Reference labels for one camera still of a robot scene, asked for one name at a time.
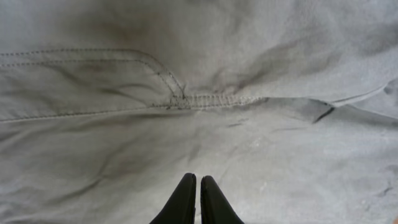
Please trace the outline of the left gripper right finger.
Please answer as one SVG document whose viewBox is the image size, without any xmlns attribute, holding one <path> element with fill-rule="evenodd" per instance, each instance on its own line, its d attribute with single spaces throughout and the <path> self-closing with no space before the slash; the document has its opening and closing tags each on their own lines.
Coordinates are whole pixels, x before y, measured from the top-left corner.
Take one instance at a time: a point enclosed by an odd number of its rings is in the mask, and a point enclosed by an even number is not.
<svg viewBox="0 0 398 224">
<path fill-rule="evenodd" d="M 244 224 L 212 176 L 204 176 L 200 185 L 202 224 Z"/>
</svg>

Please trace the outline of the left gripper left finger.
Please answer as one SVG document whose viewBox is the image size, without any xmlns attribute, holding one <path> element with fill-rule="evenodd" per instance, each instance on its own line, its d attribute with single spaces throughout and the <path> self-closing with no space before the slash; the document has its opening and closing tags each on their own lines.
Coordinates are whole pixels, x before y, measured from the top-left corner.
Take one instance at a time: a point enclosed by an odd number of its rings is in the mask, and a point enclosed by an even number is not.
<svg viewBox="0 0 398 224">
<path fill-rule="evenodd" d="M 194 224 L 197 178 L 186 173 L 150 224 Z"/>
</svg>

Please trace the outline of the grey shorts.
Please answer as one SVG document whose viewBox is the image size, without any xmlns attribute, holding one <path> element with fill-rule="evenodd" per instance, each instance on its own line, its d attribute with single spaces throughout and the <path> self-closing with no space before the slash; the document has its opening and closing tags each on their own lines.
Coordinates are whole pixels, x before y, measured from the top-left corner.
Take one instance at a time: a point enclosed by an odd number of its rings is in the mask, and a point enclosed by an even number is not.
<svg viewBox="0 0 398 224">
<path fill-rule="evenodd" d="M 1 222 L 397 221 L 396 1 L 2 1 Z"/>
</svg>

